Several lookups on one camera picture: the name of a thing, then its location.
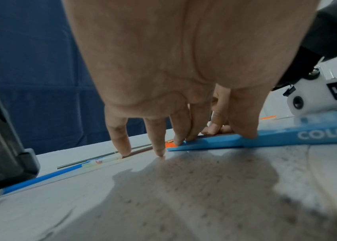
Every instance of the white device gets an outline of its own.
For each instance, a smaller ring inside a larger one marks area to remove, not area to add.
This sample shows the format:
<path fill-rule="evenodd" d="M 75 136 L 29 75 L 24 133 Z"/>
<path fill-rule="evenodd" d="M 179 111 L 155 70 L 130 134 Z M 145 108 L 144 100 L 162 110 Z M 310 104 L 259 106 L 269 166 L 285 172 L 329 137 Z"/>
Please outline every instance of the white device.
<path fill-rule="evenodd" d="M 319 74 L 313 80 L 301 79 L 288 93 L 287 104 L 295 116 L 337 110 L 337 78 L 326 80 Z"/>

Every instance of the table surface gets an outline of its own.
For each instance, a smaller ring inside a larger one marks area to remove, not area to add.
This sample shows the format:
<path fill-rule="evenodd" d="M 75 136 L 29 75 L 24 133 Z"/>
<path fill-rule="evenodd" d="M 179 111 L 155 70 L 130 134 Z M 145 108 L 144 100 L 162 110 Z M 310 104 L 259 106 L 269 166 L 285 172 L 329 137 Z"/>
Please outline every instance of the table surface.
<path fill-rule="evenodd" d="M 337 241 L 337 217 L 308 170 L 313 148 L 148 151 L 78 169 L 0 197 L 0 241 Z M 111 151 L 105 142 L 42 154 L 40 174 Z"/>

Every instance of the hand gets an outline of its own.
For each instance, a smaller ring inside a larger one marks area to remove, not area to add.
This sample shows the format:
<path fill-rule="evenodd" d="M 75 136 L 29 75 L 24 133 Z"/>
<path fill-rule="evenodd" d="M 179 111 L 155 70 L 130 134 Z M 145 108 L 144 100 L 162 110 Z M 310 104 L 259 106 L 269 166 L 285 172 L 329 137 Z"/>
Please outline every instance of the hand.
<path fill-rule="evenodd" d="M 254 138 L 265 98 L 293 59 L 319 0 L 63 2 L 115 147 L 130 153 L 126 122 L 141 117 L 162 156 L 165 117 L 175 144 L 196 138 L 209 119 L 215 83 L 230 88 L 233 130 Z"/>
<path fill-rule="evenodd" d="M 201 131 L 203 135 L 234 133 L 228 122 L 230 92 L 230 89 L 216 84 L 211 105 L 212 120 L 210 125 Z"/>

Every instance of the white table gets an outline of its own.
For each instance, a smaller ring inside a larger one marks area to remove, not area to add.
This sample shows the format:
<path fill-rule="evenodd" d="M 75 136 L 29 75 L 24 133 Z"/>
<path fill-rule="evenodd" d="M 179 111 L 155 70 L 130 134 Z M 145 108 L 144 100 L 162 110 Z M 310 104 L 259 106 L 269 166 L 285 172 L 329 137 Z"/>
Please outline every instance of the white table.
<path fill-rule="evenodd" d="M 172 138 L 168 130 L 166 139 Z M 149 143 L 146 135 L 130 141 Z M 169 152 L 164 158 L 148 151 L 81 175 L 78 169 L 1 197 L 0 241 L 337 241 L 337 219 L 300 208 L 334 213 L 308 170 L 312 148 Z M 41 174 L 111 151 L 105 142 L 39 155 Z"/>

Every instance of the blue backdrop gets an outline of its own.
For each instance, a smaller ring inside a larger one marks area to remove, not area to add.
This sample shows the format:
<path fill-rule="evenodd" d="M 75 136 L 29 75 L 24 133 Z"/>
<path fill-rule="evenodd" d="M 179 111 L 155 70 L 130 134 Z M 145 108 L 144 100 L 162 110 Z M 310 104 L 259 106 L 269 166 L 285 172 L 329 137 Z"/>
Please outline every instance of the blue backdrop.
<path fill-rule="evenodd" d="M 60 0 L 0 0 L 0 98 L 37 154 L 110 139 Z M 142 119 L 127 129 L 146 133 Z"/>

